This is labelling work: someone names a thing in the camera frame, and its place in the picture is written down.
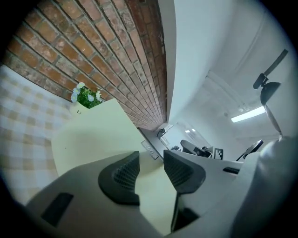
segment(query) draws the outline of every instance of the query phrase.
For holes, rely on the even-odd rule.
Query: checkered tablecloth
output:
[[[10,69],[0,69],[1,175],[22,204],[58,177],[51,138],[71,119],[69,105]]]

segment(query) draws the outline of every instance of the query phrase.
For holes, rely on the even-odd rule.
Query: potted plant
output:
[[[70,96],[72,106],[70,112],[73,115],[82,114],[84,111],[102,103],[101,92],[91,91],[85,88],[85,84],[80,82],[74,89]]]

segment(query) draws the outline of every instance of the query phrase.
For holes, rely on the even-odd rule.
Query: black rectangular slot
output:
[[[234,173],[234,174],[238,174],[240,169],[235,169],[235,168],[231,168],[231,167],[225,167],[223,169],[223,171],[228,172],[228,173]]]
[[[73,197],[69,193],[60,193],[46,208],[41,218],[56,227]]]

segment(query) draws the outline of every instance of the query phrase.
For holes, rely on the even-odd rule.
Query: flower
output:
[[[78,100],[78,95],[75,94],[75,93],[73,93],[73,94],[70,96],[70,100],[71,100],[72,102],[76,102],[76,101]]]
[[[79,84],[77,85],[77,88],[83,88],[84,86],[85,86],[84,83],[79,83]]]
[[[76,88],[76,87],[75,87],[75,88],[73,89],[73,93],[76,94],[76,95],[79,95],[79,94],[80,94],[80,91],[81,91],[80,88]]]
[[[98,90],[98,91],[96,92],[96,99],[97,99],[97,100],[100,100],[100,99],[101,99],[101,95],[102,95],[102,94],[101,94],[101,91]]]
[[[89,102],[93,102],[94,101],[94,97],[92,95],[90,95],[90,94],[88,95],[88,101]]]

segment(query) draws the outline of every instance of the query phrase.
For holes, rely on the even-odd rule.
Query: fluorescent light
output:
[[[261,106],[261,107],[258,107],[256,109],[250,111],[250,112],[244,113],[240,116],[233,117],[231,120],[232,120],[232,122],[238,122],[238,121],[242,121],[242,120],[245,120],[245,119],[248,119],[251,117],[255,117],[255,116],[260,115],[265,112],[266,112],[265,108],[263,106]]]

